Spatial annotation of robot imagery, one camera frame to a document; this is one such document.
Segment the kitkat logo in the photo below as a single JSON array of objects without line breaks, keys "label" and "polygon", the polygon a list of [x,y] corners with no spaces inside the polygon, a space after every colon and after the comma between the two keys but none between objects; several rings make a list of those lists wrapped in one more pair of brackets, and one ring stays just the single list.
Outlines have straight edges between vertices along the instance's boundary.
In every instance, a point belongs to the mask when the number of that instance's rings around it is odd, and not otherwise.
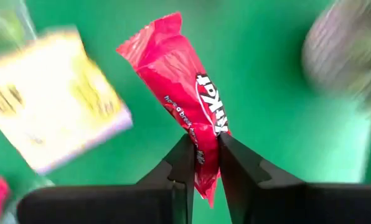
[{"label": "kitkat logo", "polygon": [[197,93],[206,117],[214,126],[216,135],[228,132],[227,115],[216,86],[206,74],[197,74]]}]

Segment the green background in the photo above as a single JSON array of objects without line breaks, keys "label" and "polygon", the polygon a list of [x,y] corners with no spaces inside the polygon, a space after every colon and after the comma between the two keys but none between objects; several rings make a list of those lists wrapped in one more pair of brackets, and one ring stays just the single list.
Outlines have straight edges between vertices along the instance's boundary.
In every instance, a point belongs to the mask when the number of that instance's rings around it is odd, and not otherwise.
[{"label": "green background", "polygon": [[[56,184],[132,184],[185,133],[115,48],[181,11],[187,36],[220,90],[233,135],[292,174],[371,182],[371,119],[358,103],[313,91],[301,47],[328,0],[28,0],[35,28],[75,25],[89,56],[129,106],[134,128],[48,175]],[[35,174],[0,132],[0,175],[14,192]],[[215,208],[195,195],[194,223],[230,223],[221,181]]]}]

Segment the yellow candy package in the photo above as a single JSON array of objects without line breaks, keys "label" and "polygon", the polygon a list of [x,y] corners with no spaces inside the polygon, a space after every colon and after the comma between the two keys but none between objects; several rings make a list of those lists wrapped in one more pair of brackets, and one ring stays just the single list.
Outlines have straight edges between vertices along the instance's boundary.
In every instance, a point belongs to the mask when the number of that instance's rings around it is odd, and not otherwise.
[{"label": "yellow candy package", "polygon": [[0,130],[35,171],[46,173],[131,125],[77,31],[0,57]]}]

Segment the red candy wrapper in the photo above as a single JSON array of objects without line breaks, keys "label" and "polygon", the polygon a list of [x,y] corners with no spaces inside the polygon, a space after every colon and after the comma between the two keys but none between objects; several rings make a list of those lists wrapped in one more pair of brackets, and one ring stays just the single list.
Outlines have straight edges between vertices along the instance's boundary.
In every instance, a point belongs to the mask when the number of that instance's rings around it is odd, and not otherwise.
[{"label": "red candy wrapper", "polygon": [[213,206],[218,141],[228,122],[216,86],[195,50],[181,35],[181,15],[158,19],[120,45],[122,55],[196,146],[195,187]]}]

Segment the candy packet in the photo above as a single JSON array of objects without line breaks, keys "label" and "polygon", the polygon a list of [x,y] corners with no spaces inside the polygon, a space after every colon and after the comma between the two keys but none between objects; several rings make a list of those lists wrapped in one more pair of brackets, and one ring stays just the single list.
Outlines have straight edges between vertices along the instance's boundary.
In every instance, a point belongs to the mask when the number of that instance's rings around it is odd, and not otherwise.
[{"label": "candy packet", "polygon": [[212,206],[220,175],[217,136],[230,131],[218,90],[181,35],[181,24],[180,13],[158,19],[117,52],[189,133],[196,148],[195,187]]},{"label": "candy packet", "polygon": [[0,57],[0,130],[38,173],[131,126],[76,30]]}]

